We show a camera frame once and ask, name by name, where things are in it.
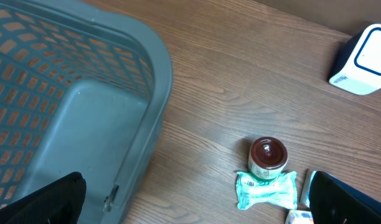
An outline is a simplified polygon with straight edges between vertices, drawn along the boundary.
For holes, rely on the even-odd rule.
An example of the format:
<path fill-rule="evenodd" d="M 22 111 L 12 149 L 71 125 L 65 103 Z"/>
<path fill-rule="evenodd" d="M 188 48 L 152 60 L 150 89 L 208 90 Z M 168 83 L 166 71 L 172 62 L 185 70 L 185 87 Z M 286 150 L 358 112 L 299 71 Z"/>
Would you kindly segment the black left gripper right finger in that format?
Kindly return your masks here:
<path fill-rule="evenodd" d="M 323 171 L 309 190 L 314 224 L 381 224 L 381 203 Z"/>

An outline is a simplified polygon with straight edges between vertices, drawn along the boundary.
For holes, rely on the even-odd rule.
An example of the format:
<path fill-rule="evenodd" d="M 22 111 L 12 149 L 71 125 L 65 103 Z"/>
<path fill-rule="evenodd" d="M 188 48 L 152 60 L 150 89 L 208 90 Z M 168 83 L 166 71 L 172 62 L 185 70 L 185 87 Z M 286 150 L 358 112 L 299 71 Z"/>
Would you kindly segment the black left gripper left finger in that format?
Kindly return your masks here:
<path fill-rule="evenodd" d="M 86 191 L 81 173 L 72 172 L 0 209 L 0 224 L 76 224 Z"/>

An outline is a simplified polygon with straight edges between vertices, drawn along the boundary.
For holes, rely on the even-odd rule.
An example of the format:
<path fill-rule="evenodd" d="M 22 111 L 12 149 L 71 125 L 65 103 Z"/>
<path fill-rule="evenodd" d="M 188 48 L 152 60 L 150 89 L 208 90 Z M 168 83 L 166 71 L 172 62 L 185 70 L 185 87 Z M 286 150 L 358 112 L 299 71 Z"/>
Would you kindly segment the teal tissue pack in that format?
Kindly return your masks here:
<path fill-rule="evenodd" d="M 316 170 L 310 170 L 310 169 L 307 170 L 303 189 L 301 192 L 300 204 L 302 204 L 304 207 L 307 207 L 307 208 L 310 208 L 309 193 L 310 193 L 311 184 L 315 174 L 316 174 Z"/>

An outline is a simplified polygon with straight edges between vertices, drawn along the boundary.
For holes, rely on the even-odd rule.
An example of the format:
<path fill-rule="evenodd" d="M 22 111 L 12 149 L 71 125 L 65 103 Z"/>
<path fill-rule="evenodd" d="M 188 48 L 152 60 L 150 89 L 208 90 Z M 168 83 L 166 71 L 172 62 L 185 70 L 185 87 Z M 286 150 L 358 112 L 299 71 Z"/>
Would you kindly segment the orange tissue pack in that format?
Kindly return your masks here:
<path fill-rule="evenodd" d="M 309 211 L 290 210 L 285 224 L 314 224 L 314 221 Z"/>

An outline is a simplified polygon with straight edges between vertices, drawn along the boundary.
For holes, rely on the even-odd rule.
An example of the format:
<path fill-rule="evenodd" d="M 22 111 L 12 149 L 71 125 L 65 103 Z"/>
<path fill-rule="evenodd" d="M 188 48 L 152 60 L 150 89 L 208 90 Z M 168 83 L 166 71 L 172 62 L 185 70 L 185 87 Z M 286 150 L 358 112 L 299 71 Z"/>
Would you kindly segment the light teal snack packet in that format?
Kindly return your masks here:
<path fill-rule="evenodd" d="M 288 210 L 298 207 L 297 172 L 283 172 L 273 180 L 254 178 L 249 172 L 238 171 L 235 183 L 237 208 L 247 210 L 256 203 L 271 203 Z"/>

